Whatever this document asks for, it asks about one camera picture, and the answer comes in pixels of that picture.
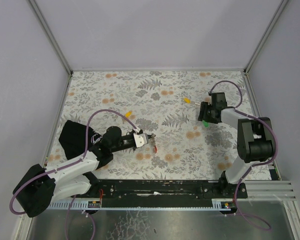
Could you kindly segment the keyring with red tag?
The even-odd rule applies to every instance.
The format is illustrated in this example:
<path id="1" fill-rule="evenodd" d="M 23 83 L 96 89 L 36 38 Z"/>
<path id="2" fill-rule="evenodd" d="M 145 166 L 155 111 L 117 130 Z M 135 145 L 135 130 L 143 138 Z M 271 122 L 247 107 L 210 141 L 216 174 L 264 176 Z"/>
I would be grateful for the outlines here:
<path id="1" fill-rule="evenodd" d="M 153 146 L 153 153 L 157 154 L 158 147 L 157 147 L 157 144 L 156 144 L 156 135 L 154 133 L 152 133 L 151 138 L 149 140 L 150 140 L 151 145 Z"/>

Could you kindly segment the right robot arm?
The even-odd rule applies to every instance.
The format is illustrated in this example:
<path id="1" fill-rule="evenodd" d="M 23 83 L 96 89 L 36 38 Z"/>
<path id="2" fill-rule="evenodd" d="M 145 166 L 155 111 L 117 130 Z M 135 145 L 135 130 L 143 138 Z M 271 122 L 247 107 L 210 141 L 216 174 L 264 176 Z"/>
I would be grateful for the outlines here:
<path id="1" fill-rule="evenodd" d="M 266 165 L 278 154 L 278 141 L 268 117 L 255 117 L 228 106 L 223 92 L 211 94 L 211 102 L 200 103 L 198 121 L 227 124 L 237 130 L 237 158 L 224 172 L 229 184 L 242 181 L 253 167 Z"/>

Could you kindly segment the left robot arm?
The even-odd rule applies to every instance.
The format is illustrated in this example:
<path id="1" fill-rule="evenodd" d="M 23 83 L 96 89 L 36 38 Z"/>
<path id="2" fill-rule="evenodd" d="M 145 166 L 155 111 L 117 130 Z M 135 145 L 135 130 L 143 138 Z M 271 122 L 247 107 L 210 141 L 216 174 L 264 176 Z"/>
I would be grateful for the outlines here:
<path id="1" fill-rule="evenodd" d="M 12 213 L 18 213 L 13 208 L 14 201 L 22 207 L 21 214 L 33 218 L 55 201 L 86 194 L 96 182 L 92 172 L 112 161 L 115 152 L 136 150 L 149 142 L 141 129 L 123 135 L 117 126 L 109 127 L 103 135 L 86 130 L 81 149 L 79 135 L 62 134 L 60 138 L 70 159 L 55 167 L 31 166 L 12 192 L 9 203 Z"/>

